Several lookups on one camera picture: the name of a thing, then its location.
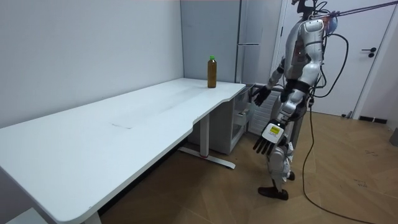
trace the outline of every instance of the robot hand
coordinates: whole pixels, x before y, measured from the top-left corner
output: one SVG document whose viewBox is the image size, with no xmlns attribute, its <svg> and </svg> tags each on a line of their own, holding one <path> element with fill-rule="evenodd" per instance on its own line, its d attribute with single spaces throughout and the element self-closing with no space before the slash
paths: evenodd
<svg viewBox="0 0 398 224">
<path fill-rule="evenodd" d="M 283 138 L 285 125 L 273 119 L 270 120 L 261 133 L 260 138 L 257 140 L 253 149 L 256 153 L 269 155 L 274 146 Z"/>
<path fill-rule="evenodd" d="M 268 89 L 267 86 L 263 86 L 262 88 L 256 90 L 252 96 L 256 96 L 256 99 L 254 100 L 254 103 L 257 106 L 261 106 L 264 100 L 267 99 L 267 97 L 271 94 L 271 90 Z"/>
</svg>

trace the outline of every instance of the desk surface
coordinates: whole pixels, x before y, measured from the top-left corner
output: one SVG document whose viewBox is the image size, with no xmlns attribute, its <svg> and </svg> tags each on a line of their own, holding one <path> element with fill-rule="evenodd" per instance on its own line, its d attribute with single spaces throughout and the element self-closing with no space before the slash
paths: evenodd
<svg viewBox="0 0 398 224">
<path fill-rule="evenodd" d="M 0 167 L 54 220 L 81 223 L 243 84 L 180 78 L 0 129 Z"/>
</svg>

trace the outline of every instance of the power cord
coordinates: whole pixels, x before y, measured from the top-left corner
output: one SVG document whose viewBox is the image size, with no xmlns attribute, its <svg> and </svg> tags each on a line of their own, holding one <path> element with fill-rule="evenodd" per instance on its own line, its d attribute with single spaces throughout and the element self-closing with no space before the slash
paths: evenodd
<svg viewBox="0 0 398 224">
<path fill-rule="evenodd" d="M 323 96 L 317 96 L 317 95 L 314 94 L 313 97 L 315 97 L 315 98 L 324 98 L 324 97 L 327 97 L 327 96 L 331 93 L 331 91 L 334 89 L 334 87 L 335 87 L 337 81 L 339 80 L 341 74 L 343 73 L 343 70 L 344 70 L 344 68 L 345 68 L 345 66 L 346 66 L 346 63 L 347 63 L 348 51 L 349 51 L 349 42 L 348 42 L 347 38 L 345 38 L 344 36 L 342 36 L 342 35 L 340 35 L 340 34 L 329 34 L 329 35 L 326 35 L 326 36 L 324 37 L 324 39 L 327 39 L 329 36 L 333 36 L 333 35 L 342 38 L 342 39 L 346 42 L 346 55 L 345 55 L 345 57 L 344 57 L 344 62 L 343 62 L 343 65 L 341 66 L 340 72 L 339 72 L 339 74 L 337 75 L 337 77 L 336 77 L 335 81 L 333 82 L 333 84 L 332 84 L 330 90 L 328 91 L 328 93 L 325 94 L 325 95 L 323 95 Z M 324 77 L 324 79 L 325 79 L 325 82 L 326 82 L 326 76 L 325 76 L 325 74 L 323 73 L 322 66 L 321 66 L 321 74 L 323 75 L 323 77 Z M 323 86 L 315 86 L 314 89 L 323 88 L 323 87 L 325 87 L 325 86 L 326 86 L 326 85 L 323 85 Z"/>
<path fill-rule="evenodd" d="M 336 213 L 336 212 L 332 212 L 332 211 L 330 211 L 330 210 L 327 210 L 327 209 L 323 208 L 322 206 L 320 206 L 320 205 L 316 204 L 315 202 L 313 202 L 313 201 L 308 197 L 308 195 L 307 195 L 307 193 L 306 193 L 306 191 L 305 191 L 305 165 L 307 164 L 307 159 L 308 159 L 309 155 L 311 154 L 312 149 L 313 149 L 313 146 L 314 146 L 314 144 L 315 144 L 315 137 L 314 137 L 314 134 L 313 134 L 313 123 L 312 123 L 312 105 L 313 105 L 314 102 L 315 102 L 315 98 L 324 98 L 324 97 L 328 96 L 328 95 L 331 93 L 331 91 L 332 91 L 333 88 L 335 87 L 335 85 L 336 85 L 336 83 L 337 83 L 337 81 L 338 81 L 340 75 L 343 73 L 343 70 L 344 70 L 344 68 L 345 68 L 345 65 L 346 65 L 346 62 L 347 62 L 347 58 L 348 58 L 348 49 L 349 49 L 348 40 L 347 40 L 345 37 L 343 37 L 342 35 L 340 35 L 340 34 L 329 34 L 329 35 L 326 35 L 326 36 L 324 37 L 324 39 L 327 39 L 327 38 L 328 38 L 329 36 L 331 36 L 331 35 L 338 36 L 338 37 L 342 38 L 342 39 L 346 42 L 346 56 L 345 56 L 343 65 L 341 66 L 341 70 L 340 70 L 338 76 L 336 77 L 336 80 L 333 82 L 333 85 L 331 86 L 331 88 L 330 88 L 330 90 L 329 90 L 329 92 L 328 92 L 327 94 L 325 94 L 325 95 L 323 95 L 323 96 L 316 96 L 316 95 L 315 95 L 315 90 L 316 90 L 317 88 L 323 88 L 323 87 L 326 86 L 326 76 L 325 76 L 325 74 L 323 73 L 322 66 L 321 66 L 321 74 L 322 74 L 322 77 L 325 79 L 325 84 L 324 84 L 323 86 L 318 86 L 318 83 L 319 83 L 319 81 L 321 80 L 321 78 L 319 78 L 319 79 L 317 80 L 315 86 L 314 86 L 313 88 L 311 88 L 311 90 L 310 90 L 310 94 L 309 94 L 310 100 L 309 100 L 309 102 L 308 102 L 308 107 L 310 108 L 310 127 L 311 127 L 311 138 L 312 138 L 312 143 L 311 143 L 310 150 L 309 150 L 309 152 L 307 153 L 307 156 L 305 157 L 304 163 L 303 163 L 303 173 L 302 173 L 302 179 L 303 179 L 303 193 L 304 193 L 305 198 L 306 198 L 310 203 L 312 203 L 314 206 L 320 208 L 321 210 L 323 210 L 323 211 L 325 211 L 325 212 L 328 212 L 328 213 L 330 213 L 330 214 L 336 215 L 336 216 L 341 217 L 341 218 L 345 218 L 345 219 L 349 219 L 349 220 L 352 220 L 352 221 L 360 222 L 360 223 L 375 224 L 375 223 L 371 223 L 371 222 L 362 221 L 362 220 L 358 220 L 358 219 L 355 219 L 355 218 L 347 217 L 347 216 L 345 216 L 345 215 L 340 215 L 339 213 Z"/>
<path fill-rule="evenodd" d="M 306 198 L 309 202 L 311 202 L 314 206 L 316 206 L 316 207 L 318 207 L 318 208 L 322 209 L 323 211 L 328 212 L 328 213 L 330 213 L 330 214 L 337 215 L 337 216 L 339 216 L 339 217 L 341 217 L 341 218 L 346 218 L 346 219 L 349 219 L 349 220 L 352 220 L 352 221 L 356 221 L 356 222 L 360 222 L 360 223 L 375 224 L 375 223 L 371 223 L 371 222 L 367 222 L 367 221 L 357 220 L 357 219 L 355 219 L 355 218 L 350 218 L 350 217 L 347 217 L 347 216 L 340 215 L 340 214 L 338 214 L 338 213 L 329 211 L 329 210 L 327 210 L 327 209 L 321 207 L 320 205 L 316 204 L 315 202 L 313 202 L 313 201 L 308 197 L 308 195 L 307 195 L 307 193 L 306 193 L 306 191 L 305 191 L 304 173 L 305 173 L 305 165 L 306 165 L 306 163 L 307 163 L 307 159 L 308 159 L 310 153 L 312 152 L 313 145 L 315 144 L 315 138 L 314 138 L 314 135 L 313 135 L 313 124 L 312 124 L 312 107 L 310 107 L 310 126 L 311 126 L 312 144 L 311 144 L 311 148 L 310 148 L 310 150 L 309 150 L 307 156 L 306 156 L 305 159 L 304 159 L 304 163 L 303 163 L 303 175 L 302 175 L 302 176 L 303 176 L 303 192 L 304 192 L 305 198 Z"/>
</svg>

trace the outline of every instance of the bottle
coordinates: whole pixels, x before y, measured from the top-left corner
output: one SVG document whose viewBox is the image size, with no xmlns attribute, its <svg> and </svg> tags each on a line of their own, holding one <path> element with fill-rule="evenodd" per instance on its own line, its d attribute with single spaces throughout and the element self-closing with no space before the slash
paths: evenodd
<svg viewBox="0 0 398 224">
<path fill-rule="evenodd" d="M 210 55 L 210 60 L 207 62 L 207 87 L 216 88 L 217 81 L 217 62 L 214 60 L 214 55 Z"/>
</svg>

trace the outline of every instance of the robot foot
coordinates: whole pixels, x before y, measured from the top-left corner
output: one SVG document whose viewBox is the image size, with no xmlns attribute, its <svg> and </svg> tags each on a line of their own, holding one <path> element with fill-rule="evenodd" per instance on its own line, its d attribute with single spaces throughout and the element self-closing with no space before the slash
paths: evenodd
<svg viewBox="0 0 398 224">
<path fill-rule="evenodd" d="M 269 198 L 276 198 L 281 200 L 289 199 L 289 194 L 286 190 L 282 190 L 281 192 L 279 192 L 276 187 L 259 187 L 258 192 L 262 196 Z"/>
<path fill-rule="evenodd" d="M 289 175 L 289 177 L 287 179 L 291 180 L 291 181 L 296 179 L 296 175 L 293 173 L 293 171 L 290 171 L 290 175 Z"/>
</svg>

